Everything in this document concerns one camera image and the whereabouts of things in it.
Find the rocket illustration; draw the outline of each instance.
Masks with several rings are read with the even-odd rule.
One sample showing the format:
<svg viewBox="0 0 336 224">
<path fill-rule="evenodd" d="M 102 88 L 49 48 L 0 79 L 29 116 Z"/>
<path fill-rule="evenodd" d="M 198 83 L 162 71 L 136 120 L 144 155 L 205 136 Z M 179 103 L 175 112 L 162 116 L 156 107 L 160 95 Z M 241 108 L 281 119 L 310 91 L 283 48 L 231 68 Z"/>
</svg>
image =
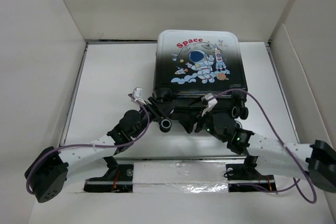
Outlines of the rocket illustration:
<svg viewBox="0 0 336 224">
<path fill-rule="evenodd" d="M 215 56 L 216 56 L 216 71 L 226 70 L 226 65 L 223 61 L 222 53 L 219 50 L 217 44 L 215 44 Z"/>
<path fill-rule="evenodd" d="M 186 72 L 188 72 L 187 68 L 183 69 L 178 67 L 178 71 L 176 71 L 175 74 L 186 74 Z"/>
</svg>

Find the robotic arm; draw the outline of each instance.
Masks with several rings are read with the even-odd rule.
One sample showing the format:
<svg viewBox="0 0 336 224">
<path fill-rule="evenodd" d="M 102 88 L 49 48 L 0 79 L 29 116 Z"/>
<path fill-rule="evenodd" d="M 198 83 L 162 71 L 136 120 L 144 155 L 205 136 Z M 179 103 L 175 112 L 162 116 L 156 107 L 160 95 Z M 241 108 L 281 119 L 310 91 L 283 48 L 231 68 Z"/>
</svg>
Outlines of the robotic arm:
<svg viewBox="0 0 336 224">
<path fill-rule="evenodd" d="M 151 122 L 158 122 L 160 130 L 168 132 L 172 125 L 168 117 L 174 110 L 173 103 L 153 98 L 144 102 L 140 91 L 135 89 L 131 95 L 140 105 L 140 111 L 126 112 L 119 124 L 106 135 L 89 144 L 43 150 L 25 173 L 28 192 L 34 194 L 40 203 L 49 201 L 59 194 L 73 171 L 101 158 L 105 159 L 109 169 L 99 179 L 111 181 L 118 169 L 118 163 L 112 156 L 125 151 L 137 141 Z M 284 148 L 279 140 L 241 129 L 227 113 L 213 114 L 211 110 L 217 101 L 212 94 L 204 96 L 202 102 L 205 109 L 192 120 L 197 124 L 195 132 L 205 130 L 221 142 L 227 142 L 227 148 L 232 152 L 246 155 L 246 172 L 309 178 L 316 187 L 336 193 L 336 152 L 327 143 L 316 140 L 313 145 L 287 144 Z M 286 148 L 294 153 L 305 174 Z"/>
</svg>

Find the astronaut helmet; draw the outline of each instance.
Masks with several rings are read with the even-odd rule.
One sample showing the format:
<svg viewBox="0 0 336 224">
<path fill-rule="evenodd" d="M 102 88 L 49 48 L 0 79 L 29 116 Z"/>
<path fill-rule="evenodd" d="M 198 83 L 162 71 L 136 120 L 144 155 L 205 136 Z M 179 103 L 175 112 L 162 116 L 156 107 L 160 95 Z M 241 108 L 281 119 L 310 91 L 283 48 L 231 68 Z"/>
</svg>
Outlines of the astronaut helmet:
<svg viewBox="0 0 336 224">
<path fill-rule="evenodd" d="M 198 49 L 193 50 L 189 53 L 189 59 L 193 63 L 200 63 L 204 61 L 205 57 L 206 57 L 206 53 Z"/>
</svg>

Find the suitcase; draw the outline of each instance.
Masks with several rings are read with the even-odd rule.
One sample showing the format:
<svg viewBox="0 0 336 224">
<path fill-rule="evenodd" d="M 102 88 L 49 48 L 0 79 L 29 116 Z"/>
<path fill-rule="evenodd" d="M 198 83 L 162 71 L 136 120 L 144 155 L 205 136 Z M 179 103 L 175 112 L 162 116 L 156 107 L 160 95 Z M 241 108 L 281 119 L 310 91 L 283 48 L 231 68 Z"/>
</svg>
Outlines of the suitcase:
<svg viewBox="0 0 336 224">
<path fill-rule="evenodd" d="M 166 30 L 157 40 L 153 97 L 175 105 L 171 118 L 181 123 L 199 113 L 200 98 L 228 89 L 247 91 L 237 37 L 226 31 Z M 217 99 L 213 113 L 246 119 L 246 94 L 232 92 Z"/>
</svg>

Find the astronaut illustration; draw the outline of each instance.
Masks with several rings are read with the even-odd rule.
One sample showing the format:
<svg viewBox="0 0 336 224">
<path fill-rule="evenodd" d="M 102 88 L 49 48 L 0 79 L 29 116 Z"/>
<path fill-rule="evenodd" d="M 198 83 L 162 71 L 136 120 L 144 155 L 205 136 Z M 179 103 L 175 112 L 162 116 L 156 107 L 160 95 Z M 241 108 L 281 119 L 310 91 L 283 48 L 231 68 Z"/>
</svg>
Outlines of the astronaut illustration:
<svg viewBox="0 0 336 224">
<path fill-rule="evenodd" d="M 189 59 L 195 65 L 186 63 L 188 68 L 197 71 L 197 76 L 202 80 L 203 84 L 206 84 L 208 81 L 210 83 L 215 82 L 214 77 L 211 75 L 212 65 L 214 64 L 215 58 L 210 55 L 209 57 L 205 52 L 201 50 L 193 50 L 189 53 Z"/>
<path fill-rule="evenodd" d="M 223 61 L 222 54 L 218 48 L 218 46 L 215 44 L 215 56 L 216 56 L 216 71 L 226 71 L 226 65 Z"/>
</svg>

